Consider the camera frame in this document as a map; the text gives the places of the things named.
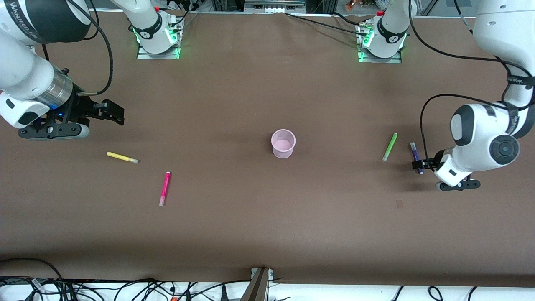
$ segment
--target cup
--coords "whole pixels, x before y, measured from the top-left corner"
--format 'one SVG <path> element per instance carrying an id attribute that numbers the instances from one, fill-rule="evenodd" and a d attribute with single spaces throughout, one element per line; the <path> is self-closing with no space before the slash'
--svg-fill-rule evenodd
<path id="1" fill-rule="evenodd" d="M 278 130 L 271 136 L 273 155 L 279 159 L 291 156 L 295 146 L 295 135 L 289 130 Z"/>

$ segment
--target brown table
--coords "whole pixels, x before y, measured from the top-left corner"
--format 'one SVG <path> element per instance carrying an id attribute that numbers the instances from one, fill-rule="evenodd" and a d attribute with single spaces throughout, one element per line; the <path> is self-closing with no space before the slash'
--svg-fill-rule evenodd
<path id="1" fill-rule="evenodd" d="M 534 285 L 533 136 L 512 165 L 476 173 L 479 190 L 439 192 L 430 172 L 410 170 L 425 100 L 496 101 L 499 64 L 441 56 L 414 36 L 402 64 L 362 64 L 353 35 L 283 14 L 202 14 L 179 60 L 137 61 L 126 17 L 101 23 L 115 60 L 105 98 L 125 108 L 125 126 L 92 121 L 86 139 L 32 142 L 0 122 L 2 258 L 47 259 L 79 279 L 222 281 L 269 266 L 286 282 Z M 415 23 L 440 49 L 486 55 L 458 19 Z M 49 53 L 86 90 L 105 84 L 101 38 Z M 448 122 L 464 103 L 429 106 L 430 155 L 453 145 Z M 297 137 L 288 160 L 271 153 L 280 128 Z M 29 263 L 1 273 L 53 276 Z"/>

